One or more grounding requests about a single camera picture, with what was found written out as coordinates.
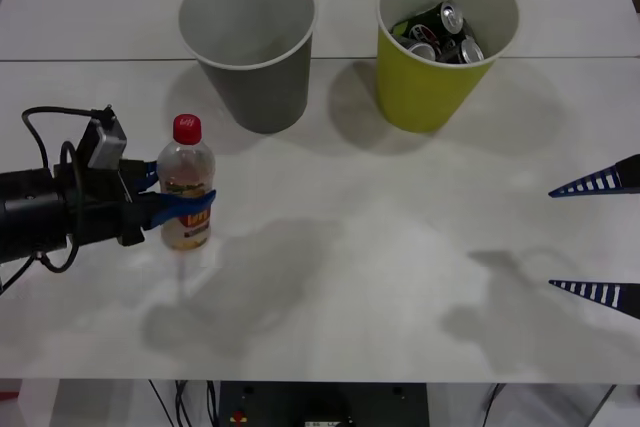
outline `plastic bottle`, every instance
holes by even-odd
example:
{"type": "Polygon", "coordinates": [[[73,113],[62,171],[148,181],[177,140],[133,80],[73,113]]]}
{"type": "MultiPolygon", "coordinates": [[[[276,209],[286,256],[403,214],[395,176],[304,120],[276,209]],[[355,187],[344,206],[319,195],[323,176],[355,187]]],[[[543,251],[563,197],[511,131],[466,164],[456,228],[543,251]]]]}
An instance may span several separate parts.
{"type": "MultiPolygon", "coordinates": [[[[211,190],[215,160],[202,142],[202,126],[195,115],[182,114],[173,121],[173,142],[158,157],[162,192],[181,197],[200,197],[211,190]]],[[[176,250],[200,247],[209,238],[211,209],[171,219],[162,226],[162,238],[176,250]]]]}

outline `cable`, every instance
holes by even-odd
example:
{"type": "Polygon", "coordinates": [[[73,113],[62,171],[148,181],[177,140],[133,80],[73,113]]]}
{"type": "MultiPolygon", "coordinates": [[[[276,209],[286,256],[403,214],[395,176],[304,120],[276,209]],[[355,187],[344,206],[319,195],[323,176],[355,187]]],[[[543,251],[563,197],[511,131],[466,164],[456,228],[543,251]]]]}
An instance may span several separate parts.
{"type": "Polygon", "coordinates": [[[78,255],[78,249],[80,243],[78,242],[78,235],[82,232],[84,227],[84,187],[82,183],[82,176],[80,175],[80,164],[78,163],[78,157],[76,156],[76,149],[73,144],[68,140],[62,144],[60,149],[60,166],[64,167],[67,164],[67,154],[71,157],[71,166],[73,168],[73,177],[76,182],[76,224],[71,234],[71,252],[64,264],[60,267],[56,267],[51,263],[46,253],[39,254],[37,259],[54,274],[61,274],[65,272],[78,255]]]}
{"type": "Polygon", "coordinates": [[[484,422],[482,422],[482,427],[486,427],[487,419],[489,418],[489,411],[491,410],[491,406],[493,405],[493,401],[496,400],[498,396],[498,391],[500,390],[502,384],[496,384],[493,390],[491,391],[491,397],[489,397],[489,403],[487,404],[487,411],[484,414],[484,422]]]}
{"type": "Polygon", "coordinates": [[[151,379],[149,379],[149,385],[151,385],[151,388],[155,392],[156,397],[160,401],[160,404],[162,405],[162,410],[164,410],[164,413],[167,416],[167,419],[169,419],[169,423],[171,424],[171,427],[175,427],[173,425],[173,420],[171,420],[171,416],[169,415],[169,411],[167,410],[167,406],[164,405],[164,401],[162,400],[162,397],[160,397],[160,394],[158,393],[158,389],[156,389],[156,386],[154,385],[154,383],[153,383],[153,381],[151,379]]]}
{"type": "Polygon", "coordinates": [[[66,115],[79,115],[81,117],[95,117],[95,112],[91,110],[83,110],[83,109],[69,109],[67,107],[51,107],[48,105],[43,105],[41,107],[32,107],[30,109],[25,110],[22,113],[22,122],[29,129],[31,135],[38,144],[38,149],[40,150],[40,157],[42,157],[42,166],[45,169],[49,168],[49,158],[47,157],[47,149],[44,146],[44,142],[42,142],[42,137],[35,129],[31,121],[29,120],[29,116],[32,114],[41,114],[41,113],[51,113],[51,114],[66,114],[66,115]]]}
{"type": "Polygon", "coordinates": [[[213,381],[207,380],[207,413],[213,427],[219,427],[218,408],[216,407],[216,388],[213,381]]]}
{"type": "Polygon", "coordinates": [[[27,259],[24,265],[20,267],[20,270],[13,274],[13,276],[9,280],[7,280],[5,283],[2,283],[2,280],[0,280],[0,295],[4,294],[7,289],[15,283],[16,280],[22,277],[22,274],[24,274],[27,269],[31,267],[31,264],[33,264],[34,260],[36,260],[36,257],[35,255],[32,255],[27,259]]]}
{"type": "Polygon", "coordinates": [[[176,380],[176,400],[175,400],[175,408],[176,408],[176,420],[178,421],[178,427],[184,427],[182,424],[182,414],[184,414],[184,419],[187,421],[187,425],[191,426],[191,420],[189,419],[189,415],[187,414],[187,409],[184,407],[184,402],[182,400],[182,394],[184,393],[184,389],[187,386],[187,380],[176,380]]]}

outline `robotic arm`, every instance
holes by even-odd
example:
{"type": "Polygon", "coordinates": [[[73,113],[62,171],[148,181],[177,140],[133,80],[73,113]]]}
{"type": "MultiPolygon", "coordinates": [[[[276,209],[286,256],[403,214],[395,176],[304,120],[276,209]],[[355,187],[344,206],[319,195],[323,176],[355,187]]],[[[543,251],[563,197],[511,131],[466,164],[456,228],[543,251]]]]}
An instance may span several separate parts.
{"type": "Polygon", "coordinates": [[[143,231],[201,212],[215,198],[215,191],[197,199],[145,192],[158,180],[156,163],[122,159],[127,138],[111,106],[91,111],[35,107],[22,119],[38,143],[43,167],[0,174],[0,263],[28,257],[14,277],[0,282],[0,295],[34,260],[52,272],[64,272],[82,245],[111,238],[123,246],[138,244],[144,241],[143,231]],[[77,150],[71,142],[62,144],[53,173],[42,139],[29,121],[41,112],[90,118],[77,150]],[[47,252],[65,248],[67,236],[71,252],[56,267],[47,252]]]}

